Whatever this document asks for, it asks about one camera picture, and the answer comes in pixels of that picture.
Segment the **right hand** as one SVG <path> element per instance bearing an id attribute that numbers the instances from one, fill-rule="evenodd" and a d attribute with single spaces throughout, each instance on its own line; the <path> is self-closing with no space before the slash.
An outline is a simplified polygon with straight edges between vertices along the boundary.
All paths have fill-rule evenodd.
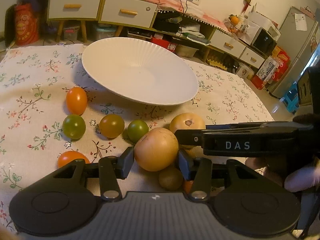
<path id="1" fill-rule="evenodd" d="M 264 176 L 278 185 L 283 185 L 289 192 L 319 187 L 319 159 L 316 159 L 315 166 L 301 168 L 288 175 L 286 179 L 281 179 L 280 175 L 270 171 L 262 158 L 247 158 L 245 165 L 253 170 L 265 168 Z"/>

